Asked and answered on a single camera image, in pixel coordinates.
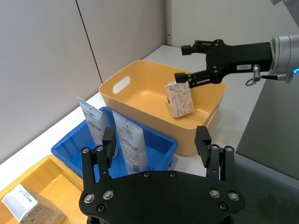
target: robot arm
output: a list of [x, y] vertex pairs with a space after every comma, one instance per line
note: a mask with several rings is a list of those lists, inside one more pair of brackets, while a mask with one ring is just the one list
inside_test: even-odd
[[[275, 37], [270, 42], [228, 46], [223, 40], [195, 41], [193, 46], [182, 46], [182, 54], [206, 54], [206, 70], [185, 74], [176, 73], [177, 83], [188, 81], [190, 88], [220, 83], [231, 73], [253, 72], [246, 85], [253, 85], [261, 78], [291, 82], [299, 73], [299, 35]], [[260, 72], [269, 75], [261, 76]]]

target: cardboard box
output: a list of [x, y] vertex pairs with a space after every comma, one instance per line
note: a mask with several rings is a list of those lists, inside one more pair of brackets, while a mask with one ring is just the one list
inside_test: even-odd
[[61, 224], [65, 215], [48, 199], [18, 184], [2, 202], [22, 224]]
[[165, 91], [171, 115], [175, 118], [194, 111], [191, 92], [188, 83], [165, 84]]

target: metal ring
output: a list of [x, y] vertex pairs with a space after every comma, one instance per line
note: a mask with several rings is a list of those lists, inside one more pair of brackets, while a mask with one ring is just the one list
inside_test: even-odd
[[255, 81], [253, 80], [253, 78], [251, 78], [250, 80], [248, 80], [246, 83], [245, 83], [245, 86], [252, 86], [253, 84], [255, 84]]

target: blue plastic bin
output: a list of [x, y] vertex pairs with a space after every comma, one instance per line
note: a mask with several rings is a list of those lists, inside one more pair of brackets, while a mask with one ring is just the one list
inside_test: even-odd
[[[100, 111], [104, 113], [109, 125], [115, 127], [112, 109], [109, 107], [102, 107], [100, 108]], [[172, 157], [178, 147], [177, 141], [174, 138], [140, 124], [121, 113], [119, 114], [143, 129], [149, 170], [166, 170], [168, 166], [171, 165]], [[109, 169], [109, 174], [112, 178], [128, 175], [117, 135], [116, 141], [118, 156], [113, 159], [111, 168]], [[85, 120], [64, 136], [52, 148], [51, 152], [71, 170], [82, 177], [82, 159], [80, 150], [83, 147], [95, 147]], [[98, 180], [100, 176], [96, 166], [94, 171], [96, 180]]]

